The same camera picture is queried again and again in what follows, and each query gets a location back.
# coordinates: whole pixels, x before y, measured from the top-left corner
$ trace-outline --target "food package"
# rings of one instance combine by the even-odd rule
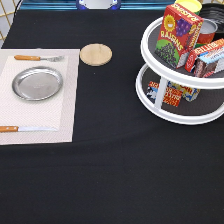
[[[165,9],[155,53],[174,68],[185,65],[203,19],[179,4]]]
[[[195,76],[206,78],[222,70],[224,70],[224,47],[199,57],[195,66]]]
[[[203,56],[204,54],[207,54],[210,51],[217,50],[223,46],[224,46],[224,39],[222,38],[222,39],[216,40],[210,44],[206,44],[204,46],[195,48],[189,54],[189,57],[185,64],[185,69],[188,72],[194,72],[196,61],[200,56]]]
[[[171,88],[178,89],[182,92],[182,97],[187,100],[188,102],[191,102],[195,100],[200,92],[200,89],[196,88],[190,88],[186,86],[182,86],[179,84],[176,84],[174,82],[168,81],[168,85]]]
[[[159,88],[159,84],[151,81],[148,85],[148,89],[146,93],[147,97],[155,100],[156,94],[158,92],[158,88]],[[177,107],[180,103],[181,96],[182,96],[182,91],[167,87],[166,93],[163,98],[163,102]]]

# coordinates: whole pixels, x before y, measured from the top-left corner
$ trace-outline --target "white placemat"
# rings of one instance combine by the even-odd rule
[[[0,75],[0,126],[47,126],[59,129],[63,86],[57,94],[41,101],[20,99],[12,90],[12,81],[17,74],[37,66],[54,68],[66,80],[68,56],[59,62],[17,61],[13,56],[8,57]]]
[[[17,61],[14,55],[65,55],[60,62]],[[57,132],[17,132],[0,133],[0,144],[30,144],[71,142],[73,134],[76,86],[78,76],[79,50],[0,50],[0,126],[48,126]],[[60,91],[42,101],[26,101],[16,96],[12,90],[12,80],[21,71],[47,66],[57,69],[63,77]]]

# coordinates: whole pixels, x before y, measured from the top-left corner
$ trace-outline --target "white shelf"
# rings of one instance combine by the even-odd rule
[[[224,78],[215,78],[220,76],[220,74],[215,74],[211,76],[211,78],[197,78],[191,76],[191,73],[185,72],[184,68],[172,69],[166,62],[158,61],[159,57],[154,54],[156,42],[158,38],[158,31],[156,32],[156,28],[158,30],[158,26],[162,23],[162,17],[155,20],[151,23],[144,32],[142,41],[141,41],[141,53],[146,62],[146,64],[158,75],[161,77],[184,85],[188,87],[194,87],[198,89],[222,89],[224,88]],[[149,40],[153,39],[151,46],[151,51],[149,50]]]
[[[156,114],[157,116],[165,120],[174,123],[197,125],[197,124],[204,124],[217,119],[224,113],[224,103],[223,103],[224,100],[222,97],[221,100],[219,99],[218,101],[218,103],[220,103],[220,106],[217,106],[216,104],[216,107],[213,108],[214,109],[213,112],[207,110],[209,111],[207,114],[197,116],[186,116],[183,115],[184,113],[181,115],[180,114],[181,112],[172,113],[168,111],[167,107],[162,106],[163,105],[162,101],[168,80],[188,87],[198,89],[208,89],[211,91],[213,89],[214,91],[215,89],[224,88],[224,71],[214,74],[209,78],[197,78],[194,77],[192,73],[188,73],[184,68],[173,69],[172,67],[170,67],[166,62],[164,62],[154,53],[161,23],[162,18],[159,18],[155,20],[153,23],[151,23],[145,30],[141,41],[141,53],[146,64],[141,68],[136,79],[136,91],[139,99],[141,100],[143,105],[152,113]],[[153,103],[146,97],[146,94],[144,93],[142,87],[142,78],[148,68],[151,68],[156,74],[158,74],[161,77],[155,103]],[[195,102],[191,103],[188,102],[189,110],[191,105],[193,105],[193,103]]]

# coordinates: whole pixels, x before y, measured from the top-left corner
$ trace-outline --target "table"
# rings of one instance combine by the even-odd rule
[[[178,125],[148,111],[135,80],[162,11],[19,11],[4,49],[113,51],[80,61],[72,143],[0,146],[1,223],[223,223],[224,116]]]

